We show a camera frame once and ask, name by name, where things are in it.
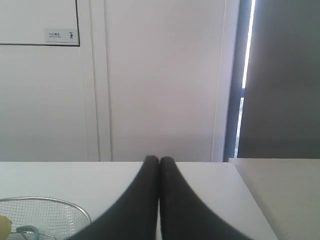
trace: black frame line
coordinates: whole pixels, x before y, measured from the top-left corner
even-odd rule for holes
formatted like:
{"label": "black frame line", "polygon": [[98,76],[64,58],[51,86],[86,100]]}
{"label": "black frame line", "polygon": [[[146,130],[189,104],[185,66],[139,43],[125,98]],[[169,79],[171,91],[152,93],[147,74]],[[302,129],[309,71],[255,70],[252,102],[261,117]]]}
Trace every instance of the black frame line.
{"label": "black frame line", "polygon": [[80,47],[78,0],[75,0],[75,16],[76,16],[76,27],[77,27],[77,33],[78,33],[78,44],[0,43],[0,46]]}
{"label": "black frame line", "polygon": [[242,88],[242,80],[245,68],[251,6],[251,0],[240,0],[223,150],[223,162],[228,162],[229,158],[233,158],[235,155],[240,101],[241,98],[245,96],[245,89]]}

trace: white wall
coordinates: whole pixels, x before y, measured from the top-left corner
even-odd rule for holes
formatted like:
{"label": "white wall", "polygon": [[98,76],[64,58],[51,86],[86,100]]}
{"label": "white wall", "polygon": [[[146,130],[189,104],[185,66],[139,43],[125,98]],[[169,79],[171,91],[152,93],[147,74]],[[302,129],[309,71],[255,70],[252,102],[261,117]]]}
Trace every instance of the white wall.
{"label": "white wall", "polygon": [[81,47],[0,47],[0,161],[221,161],[238,7],[78,0]]}
{"label": "white wall", "polygon": [[81,47],[0,46],[0,161],[99,160],[87,1],[78,1],[78,13]]}
{"label": "white wall", "polygon": [[105,0],[114,161],[222,160],[238,7]]}

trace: white countertop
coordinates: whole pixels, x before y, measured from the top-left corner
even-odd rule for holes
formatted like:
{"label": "white countertop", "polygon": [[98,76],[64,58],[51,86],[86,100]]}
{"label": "white countertop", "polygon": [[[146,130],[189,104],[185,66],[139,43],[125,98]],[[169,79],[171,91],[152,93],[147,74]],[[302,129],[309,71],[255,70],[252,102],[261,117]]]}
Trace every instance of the white countertop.
{"label": "white countertop", "polygon": [[231,159],[279,240],[320,239],[319,159]]}
{"label": "white countertop", "polygon": [[[125,191],[141,165],[141,162],[0,162],[0,198],[62,199],[83,207],[94,220]],[[177,165],[200,198],[232,226],[254,240],[277,239],[233,164]]]}

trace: gray surface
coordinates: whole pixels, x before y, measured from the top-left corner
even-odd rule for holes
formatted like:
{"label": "gray surface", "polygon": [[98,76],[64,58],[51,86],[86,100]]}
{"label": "gray surface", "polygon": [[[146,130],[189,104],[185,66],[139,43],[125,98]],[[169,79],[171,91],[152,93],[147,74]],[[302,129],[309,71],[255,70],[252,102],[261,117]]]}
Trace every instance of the gray surface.
{"label": "gray surface", "polygon": [[231,159],[279,240],[320,237],[320,160]]}
{"label": "gray surface", "polygon": [[320,158],[319,9],[256,1],[239,158]]}

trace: gray wall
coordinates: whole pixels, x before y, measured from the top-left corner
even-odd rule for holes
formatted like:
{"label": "gray wall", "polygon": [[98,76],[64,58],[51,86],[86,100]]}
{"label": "gray wall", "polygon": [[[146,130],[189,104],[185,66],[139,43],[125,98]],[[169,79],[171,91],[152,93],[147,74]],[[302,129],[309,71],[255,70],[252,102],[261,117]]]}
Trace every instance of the gray wall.
{"label": "gray wall", "polygon": [[319,10],[257,1],[238,157],[320,158]]}

